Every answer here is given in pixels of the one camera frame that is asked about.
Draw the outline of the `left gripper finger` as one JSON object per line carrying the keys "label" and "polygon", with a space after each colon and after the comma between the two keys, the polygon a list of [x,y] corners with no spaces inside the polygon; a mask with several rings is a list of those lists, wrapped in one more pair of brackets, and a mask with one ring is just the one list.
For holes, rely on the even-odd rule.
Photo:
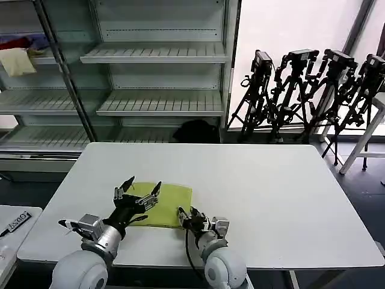
{"label": "left gripper finger", "polygon": [[158,203],[158,196],[160,194],[162,182],[159,181],[150,194],[145,195],[144,197],[137,200],[137,204],[142,206],[145,211],[150,210]]}
{"label": "left gripper finger", "polygon": [[123,194],[127,192],[127,190],[132,186],[135,177],[132,176],[128,180],[124,181],[123,184],[119,187],[114,188],[114,200],[123,199]]}

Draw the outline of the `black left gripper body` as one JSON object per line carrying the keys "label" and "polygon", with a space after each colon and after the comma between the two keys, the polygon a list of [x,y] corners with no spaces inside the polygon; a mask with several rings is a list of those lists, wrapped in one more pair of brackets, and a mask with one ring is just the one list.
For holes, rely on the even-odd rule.
{"label": "black left gripper body", "polygon": [[146,202],[149,195],[140,197],[130,194],[124,194],[121,199],[114,200],[115,210],[111,215],[103,220],[103,224],[112,226],[120,234],[126,233],[126,228],[133,222],[146,220],[148,215],[145,214]]}

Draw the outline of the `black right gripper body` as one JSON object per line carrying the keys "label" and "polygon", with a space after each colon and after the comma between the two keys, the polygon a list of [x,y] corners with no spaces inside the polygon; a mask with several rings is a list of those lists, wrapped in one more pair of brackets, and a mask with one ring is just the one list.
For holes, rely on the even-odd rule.
{"label": "black right gripper body", "polygon": [[210,221],[204,213],[191,213],[184,221],[183,228],[190,230],[193,234],[200,234],[210,229]]}

